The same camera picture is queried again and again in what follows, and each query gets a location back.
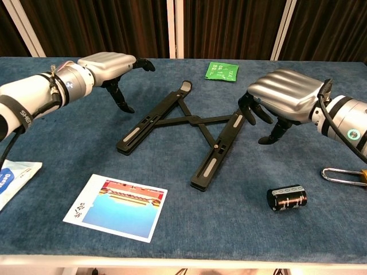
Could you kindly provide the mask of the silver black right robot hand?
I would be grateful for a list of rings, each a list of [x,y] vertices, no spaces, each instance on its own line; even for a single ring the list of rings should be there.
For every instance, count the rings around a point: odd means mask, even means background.
[[[273,123],[263,108],[277,117],[272,132],[258,140],[261,145],[270,145],[276,143],[293,125],[311,122],[323,85],[324,82],[294,70],[276,69],[252,83],[238,100],[238,105],[251,125],[256,124],[254,115],[268,124]]]

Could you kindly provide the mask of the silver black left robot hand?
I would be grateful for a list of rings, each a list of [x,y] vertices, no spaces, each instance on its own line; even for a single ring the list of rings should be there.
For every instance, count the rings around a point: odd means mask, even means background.
[[[77,63],[92,73],[94,86],[105,88],[116,105],[126,113],[134,113],[134,110],[128,106],[119,88],[121,77],[125,73],[138,68],[142,68],[147,72],[155,71],[155,66],[150,60],[116,52],[95,53],[79,59]]]

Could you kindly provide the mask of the black folding laptop stand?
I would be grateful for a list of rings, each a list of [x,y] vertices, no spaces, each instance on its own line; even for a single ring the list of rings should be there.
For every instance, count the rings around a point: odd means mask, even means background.
[[[192,176],[191,186],[206,191],[220,168],[231,145],[239,134],[245,117],[238,109],[231,115],[201,118],[192,115],[184,98],[191,92],[192,83],[185,80],[180,89],[169,93],[116,145],[117,151],[129,155],[158,127],[190,124],[199,128],[210,150]]]

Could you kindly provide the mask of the dark brown pleated curtain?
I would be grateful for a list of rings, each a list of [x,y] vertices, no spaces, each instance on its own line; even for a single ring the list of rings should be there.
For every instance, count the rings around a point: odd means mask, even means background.
[[[20,0],[47,57],[170,58],[166,0]],[[286,0],[184,0],[184,58],[270,60]],[[0,0],[0,57],[31,57]],[[279,61],[367,65],[367,0],[297,0]]]

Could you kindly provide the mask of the green tea sachet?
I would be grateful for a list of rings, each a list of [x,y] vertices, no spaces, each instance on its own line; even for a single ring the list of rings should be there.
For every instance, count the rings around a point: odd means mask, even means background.
[[[205,79],[236,82],[238,69],[238,65],[211,61]]]

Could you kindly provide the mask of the blue carpet table cover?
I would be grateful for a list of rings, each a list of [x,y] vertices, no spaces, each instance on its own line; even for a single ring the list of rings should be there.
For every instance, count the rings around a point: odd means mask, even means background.
[[[117,142],[170,92],[189,80],[185,98],[192,114],[230,115],[249,84],[277,68],[334,80],[333,95],[367,101],[367,66],[360,62],[238,60],[236,82],[205,79],[208,60],[153,61],[155,72],[125,74],[120,87],[135,113],[122,112],[96,88],[34,122],[9,153],[13,161],[42,168],[0,211],[0,255],[49,254],[123,258],[186,258],[243,261],[367,264],[367,189],[324,180],[324,167],[366,165],[347,147],[294,126],[275,144],[259,138],[272,126],[245,124],[210,186],[190,186],[209,151],[200,130],[175,125],[153,130],[132,152]],[[92,174],[167,189],[150,243],[63,221]],[[299,184],[307,204],[273,211],[267,190]]]

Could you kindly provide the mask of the silver shackle brass padlock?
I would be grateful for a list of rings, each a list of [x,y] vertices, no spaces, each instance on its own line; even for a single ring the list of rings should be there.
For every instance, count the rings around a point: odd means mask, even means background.
[[[337,178],[331,178],[327,176],[327,172],[337,172],[340,174],[348,174],[348,175],[358,175],[360,177],[360,180],[358,182],[351,181],[351,180],[343,180],[343,179],[337,179]],[[361,186],[361,187],[367,187],[367,170],[361,170],[361,171],[350,171],[350,170],[343,170],[338,168],[331,168],[327,167],[321,170],[321,176],[323,179],[329,181],[329,182],[335,182],[335,183],[342,183],[342,184],[349,184],[353,186]]]

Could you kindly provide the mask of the black cylindrical capacitor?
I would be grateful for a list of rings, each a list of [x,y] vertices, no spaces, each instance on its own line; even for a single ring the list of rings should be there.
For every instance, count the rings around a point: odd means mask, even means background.
[[[267,202],[271,210],[295,209],[307,204],[307,195],[299,184],[267,190]]]

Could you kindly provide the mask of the blue and red picture postcard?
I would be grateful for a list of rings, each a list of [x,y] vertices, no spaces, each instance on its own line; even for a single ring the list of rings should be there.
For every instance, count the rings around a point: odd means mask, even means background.
[[[93,174],[63,221],[149,243],[167,190]]]

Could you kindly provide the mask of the white and blue sachet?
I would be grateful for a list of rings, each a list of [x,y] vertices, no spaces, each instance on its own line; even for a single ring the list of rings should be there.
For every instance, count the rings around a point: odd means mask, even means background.
[[[0,211],[42,167],[42,162],[5,160],[0,170]]]

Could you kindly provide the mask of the white slanted frame post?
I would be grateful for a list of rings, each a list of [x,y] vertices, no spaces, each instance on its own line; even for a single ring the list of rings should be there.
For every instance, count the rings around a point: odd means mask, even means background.
[[[32,57],[46,57],[20,0],[2,0]]]
[[[271,61],[277,61],[280,56],[296,3],[297,0],[286,0],[286,4],[283,10],[282,18],[279,24],[278,32],[270,57]]]

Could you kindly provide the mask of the white vertical double frame post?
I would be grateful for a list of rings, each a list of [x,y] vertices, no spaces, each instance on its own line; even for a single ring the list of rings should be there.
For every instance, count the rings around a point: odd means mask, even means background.
[[[184,0],[166,0],[169,57],[184,58]]]

